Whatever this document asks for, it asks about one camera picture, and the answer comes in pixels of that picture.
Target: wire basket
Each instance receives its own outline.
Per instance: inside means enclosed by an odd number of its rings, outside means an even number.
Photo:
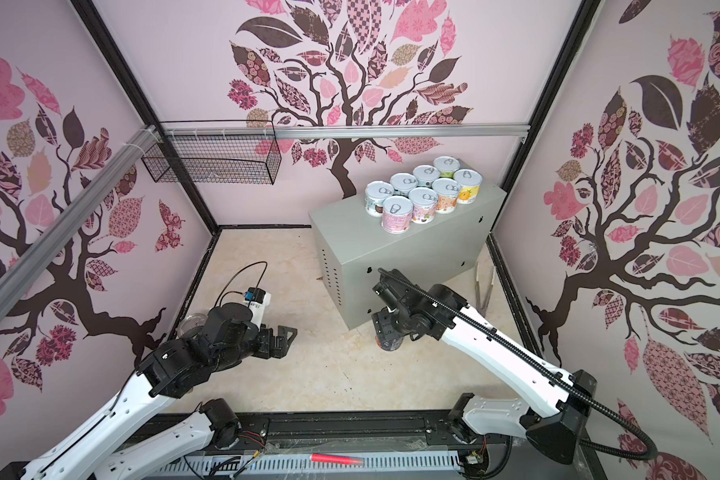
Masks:
[[[146,151],[142,161],[155,182],[274,184],[282,160],[268,134],[171,134],[163,141],[178,157],[166,156],[162,142]]]

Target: tin can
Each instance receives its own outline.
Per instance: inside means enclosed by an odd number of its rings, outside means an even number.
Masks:
[[[480,191],[480,184],[483,183],[483,176],[469,168],[462,168],[456,171],[454,180],[456,180],[461,187],[458,200],[456,201],[460,204],[471,204],[474,202],[475,197],[478,196],[478,192]]]
[[[432,182],[440,178],[440,170],[431,165],[419,165],[413,168],[413,176],[418,180],[419,187],[431,187]]]
[[[432,182],[432,190],[438,193],[438,207],[436,211],[439,214],[450,214],[456,209],[456,199],[458,198],[461,187],[456,180],[452,178],[438,178]]]
[[[411,225],[413,203],[401,196],[394,195],[384,200],[382,228],[390,234],[402,234]]]
[[[413,203],[413,217],[411,221],[417,224],[426,224],[434,218],[434,211],[438,207],[438,194],[432,188],[416,187],[408,194]]]
[[[460,168],[460,165],[453,157],[437,157],[434,159],[434,167],[440,170],[442,178],[453,178],[454,172]]]
[[[411,174],[394,174],[389,183],[394,187],[394,194],[403,197],[407,197],[408,192],[418,187],[418,180]]]
[[[371,182],[365,187],[365,211],[370,216],[382,216],[384,200],[393,194],[394,188],[387,182]]]

